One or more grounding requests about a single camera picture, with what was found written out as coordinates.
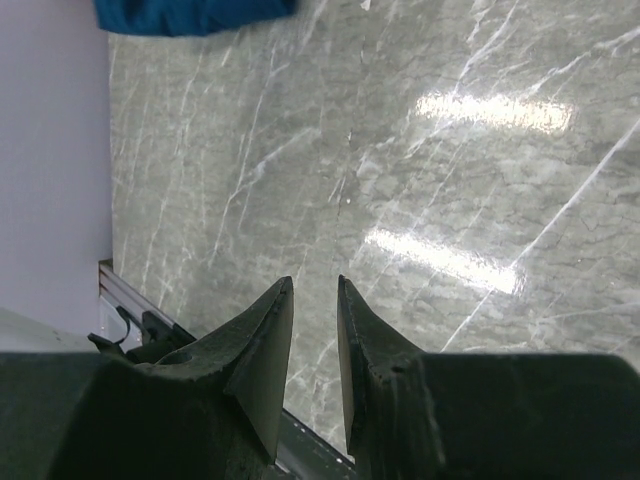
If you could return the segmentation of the blue printed t shirt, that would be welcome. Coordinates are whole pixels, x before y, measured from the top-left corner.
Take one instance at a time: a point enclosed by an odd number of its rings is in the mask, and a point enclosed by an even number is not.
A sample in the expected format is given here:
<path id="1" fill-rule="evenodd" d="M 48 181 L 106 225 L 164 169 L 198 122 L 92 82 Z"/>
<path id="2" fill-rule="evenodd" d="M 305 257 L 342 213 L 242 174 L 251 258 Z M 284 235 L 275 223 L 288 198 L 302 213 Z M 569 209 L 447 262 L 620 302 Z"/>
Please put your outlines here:
<path id="1" fill-rule="evenodd" d="M 141 37 L 204 37 L 292 16 L 292 0 L 98 0 L 98 26 Z"/>

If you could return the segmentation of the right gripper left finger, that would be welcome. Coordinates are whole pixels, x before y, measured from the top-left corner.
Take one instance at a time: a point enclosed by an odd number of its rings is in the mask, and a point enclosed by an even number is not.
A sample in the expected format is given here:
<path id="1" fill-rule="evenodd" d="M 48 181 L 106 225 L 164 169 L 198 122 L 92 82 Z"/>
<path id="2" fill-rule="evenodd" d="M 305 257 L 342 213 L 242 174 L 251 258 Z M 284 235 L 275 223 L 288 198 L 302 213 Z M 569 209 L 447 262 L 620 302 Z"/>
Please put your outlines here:
<path id="1" fill-rule="evenodd" d="M 278 279 L 205 337 L 142 364 L 160 479 L 260 479 L 277 456 L 294 289 Z"/>

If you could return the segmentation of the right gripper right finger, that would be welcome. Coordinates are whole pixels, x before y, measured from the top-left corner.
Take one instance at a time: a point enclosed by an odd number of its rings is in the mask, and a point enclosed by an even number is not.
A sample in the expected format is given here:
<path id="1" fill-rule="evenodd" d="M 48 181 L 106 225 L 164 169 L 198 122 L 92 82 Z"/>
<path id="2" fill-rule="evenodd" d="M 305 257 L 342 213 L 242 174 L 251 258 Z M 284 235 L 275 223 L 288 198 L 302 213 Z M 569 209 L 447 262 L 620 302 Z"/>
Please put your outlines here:
<path id="1" fill-rule="evenodd" d="M 436 479 L 445 450 L 424 351 L 338 279 L 337 334 L 347 452 L 360 479 Z"/>

